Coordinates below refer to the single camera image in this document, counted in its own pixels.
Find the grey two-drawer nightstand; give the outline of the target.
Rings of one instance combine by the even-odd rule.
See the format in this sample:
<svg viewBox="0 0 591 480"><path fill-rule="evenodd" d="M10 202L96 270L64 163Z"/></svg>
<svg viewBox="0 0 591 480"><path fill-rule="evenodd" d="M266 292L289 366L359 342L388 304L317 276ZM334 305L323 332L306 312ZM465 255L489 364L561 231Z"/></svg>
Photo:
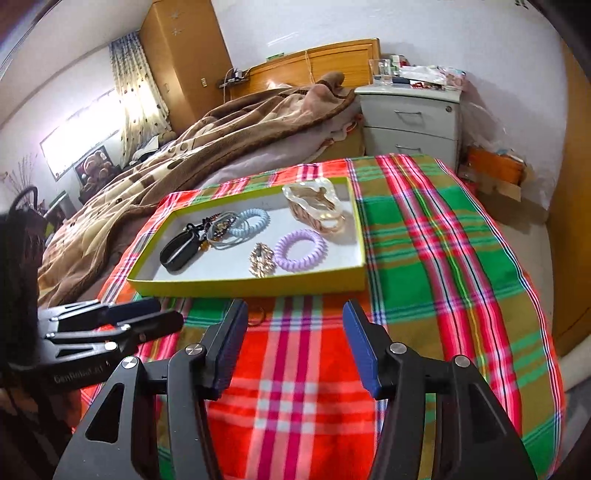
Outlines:
<svg viewBox="0 0 591 480"><path fill-rule="evenodd" d="M363 142L370 156L425 154L458 166L461 93L410 86L356 88L363 114Z"/></svg>

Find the beige translucent hair claw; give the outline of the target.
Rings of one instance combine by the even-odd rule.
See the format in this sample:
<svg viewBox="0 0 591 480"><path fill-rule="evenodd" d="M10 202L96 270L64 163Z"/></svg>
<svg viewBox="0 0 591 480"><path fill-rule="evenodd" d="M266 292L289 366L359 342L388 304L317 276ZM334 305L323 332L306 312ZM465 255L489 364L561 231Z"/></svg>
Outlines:
<svg viewBox="0 0 591 480"><path fill-rule="evenodd" d="M291 214L321 234L339 232L344 227L344 206L335 185L325 177L283 185Z"/></svg>

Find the clutter on nightstand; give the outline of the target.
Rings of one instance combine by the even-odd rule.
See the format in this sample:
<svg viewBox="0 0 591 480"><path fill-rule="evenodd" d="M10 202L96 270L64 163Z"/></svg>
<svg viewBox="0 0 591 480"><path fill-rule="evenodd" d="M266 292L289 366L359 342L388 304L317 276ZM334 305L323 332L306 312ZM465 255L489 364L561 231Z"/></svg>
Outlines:
<svg viewBox="0 0 591 480"><path fill-rule="evenodd" d="M410 85L416 89L463 91L467 74L445 66L411 65L404 55L370 59L370 77L376 85Z"/></svg>

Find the orange box on floor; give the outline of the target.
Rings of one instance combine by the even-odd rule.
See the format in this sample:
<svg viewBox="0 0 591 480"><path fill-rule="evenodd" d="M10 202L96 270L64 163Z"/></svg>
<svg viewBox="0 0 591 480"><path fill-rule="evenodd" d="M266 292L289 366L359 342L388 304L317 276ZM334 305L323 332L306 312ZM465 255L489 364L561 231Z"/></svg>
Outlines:
<svg viewBox="0 0 591 480"><path fill-rule="evenodd" d="M527 175L524 161L478 147L467 149L466 160L468 174L478 191L517 202L522 200L522 183Z"/></svg>

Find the black wristband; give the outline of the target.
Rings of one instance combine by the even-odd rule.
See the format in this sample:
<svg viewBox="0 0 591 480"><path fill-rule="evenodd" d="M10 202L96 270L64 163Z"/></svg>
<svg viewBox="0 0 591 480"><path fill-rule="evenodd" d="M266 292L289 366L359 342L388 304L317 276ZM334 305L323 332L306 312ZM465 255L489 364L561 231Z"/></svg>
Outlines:
<svg viewBox="0 0 591 480"><path fill-rule="evenodd" d="M184 265L200 249L202 239L195 229L185 229L172 238L160 251L160 264L168 272L176 272L183 269Z"/></svg>

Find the patterned window curtain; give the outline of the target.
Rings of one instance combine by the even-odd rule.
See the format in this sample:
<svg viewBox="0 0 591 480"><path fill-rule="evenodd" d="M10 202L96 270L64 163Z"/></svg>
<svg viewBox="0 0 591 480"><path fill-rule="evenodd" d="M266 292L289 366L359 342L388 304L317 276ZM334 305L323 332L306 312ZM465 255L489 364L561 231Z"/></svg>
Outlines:
<svg viewBox="0 0 591 480"><path fill-rule="evenodd" d="M152 137L171 130L169 109L162 98L136 31L108 46L115 91L122 107L122 160Z"/></svg>

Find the brown paw print blanket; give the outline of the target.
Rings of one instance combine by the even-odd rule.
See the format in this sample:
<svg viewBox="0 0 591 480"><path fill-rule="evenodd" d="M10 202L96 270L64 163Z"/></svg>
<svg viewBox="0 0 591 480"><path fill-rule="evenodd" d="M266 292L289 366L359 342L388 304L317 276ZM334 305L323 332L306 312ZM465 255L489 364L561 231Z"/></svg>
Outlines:
<svg viewBox="0 0 591 480"><path fill-rule="evenodd" d="M341 72L218 106L164 150L115 177L59 228L38 274L42 308L76 301L105 270L117 236L168 194L194 189L240 156L332 119L356 98Z"/></svg>

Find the wooden headboard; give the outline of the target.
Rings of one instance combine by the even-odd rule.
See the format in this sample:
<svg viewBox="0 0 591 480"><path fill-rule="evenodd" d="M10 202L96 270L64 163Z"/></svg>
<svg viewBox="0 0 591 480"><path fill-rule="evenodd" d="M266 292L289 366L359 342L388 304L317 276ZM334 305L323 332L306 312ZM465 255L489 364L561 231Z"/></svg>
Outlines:
<svg viewBox="0 0 591 480"><path fill-rule="evenodd" d="M355 88L372 82L370 60L381 57L380 40L360 39L301 50L249 68L245 81L225 88L228 99L280 85L305 86L329 72L342 72L342 85Z"/></svg>

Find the wooden wardrobe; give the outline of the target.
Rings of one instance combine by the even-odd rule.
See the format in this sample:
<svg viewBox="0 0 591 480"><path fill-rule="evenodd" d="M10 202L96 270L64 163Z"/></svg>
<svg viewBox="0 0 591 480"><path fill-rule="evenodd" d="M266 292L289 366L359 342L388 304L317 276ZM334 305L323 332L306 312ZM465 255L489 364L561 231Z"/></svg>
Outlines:
<svg viewBox="0 0 591 480"><path fill-rule="evenodd" d="M139 39L177 134L221 105L231 62L211 1L154 1Z"/></svg>

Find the yellow-green shallow box tray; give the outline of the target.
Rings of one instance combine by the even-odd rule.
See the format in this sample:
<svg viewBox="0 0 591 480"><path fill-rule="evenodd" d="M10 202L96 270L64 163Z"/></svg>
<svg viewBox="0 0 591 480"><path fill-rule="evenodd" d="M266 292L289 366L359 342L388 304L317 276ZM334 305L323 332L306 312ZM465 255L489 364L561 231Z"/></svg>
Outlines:
<svg viewBox="0 0 591 480"><path fill-rule="evenodd" d="M310 270L293 273L277 268L262 278L249 271L249 254L257 243L273 248L284 235L305 227L290 213L280 186L274 186L170 212L134 261L127 281L137 293L157 297L246 298L363 291L367 283L367 261L352 181L332 177L331 182L342 202L345 222L338 232L325 236L327 252L320 264ZM206 247L177 272L169 272L161 265L161 250L188 223L197 223L214 213L238 213L249 208L262 208L270 214L270 225L263 232L223 249Z"/></svg>

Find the wooden door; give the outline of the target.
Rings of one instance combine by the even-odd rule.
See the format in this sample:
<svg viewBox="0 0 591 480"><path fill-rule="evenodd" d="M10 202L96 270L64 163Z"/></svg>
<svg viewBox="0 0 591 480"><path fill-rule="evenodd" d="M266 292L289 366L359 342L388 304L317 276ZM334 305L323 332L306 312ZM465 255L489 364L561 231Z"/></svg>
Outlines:
<svg viewBox="0 0 591 480"><path fill-rule="evenodd" d="M547 223L554 279L552 336L565 356L590 334L590 81L567 45L563 162Z"/></svg>

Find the grey elastic hair band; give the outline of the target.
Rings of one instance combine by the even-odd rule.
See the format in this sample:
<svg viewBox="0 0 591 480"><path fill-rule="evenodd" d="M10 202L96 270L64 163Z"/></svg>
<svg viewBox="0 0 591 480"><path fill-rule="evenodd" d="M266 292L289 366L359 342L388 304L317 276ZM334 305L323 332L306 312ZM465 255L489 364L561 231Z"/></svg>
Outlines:
<svg viewBox="0 0 591 480"><path fill-rule="evenodd" d="M205 239L216 250L238 245L252 236L249 222L235 212L223 212L206 229Z"/></svg>

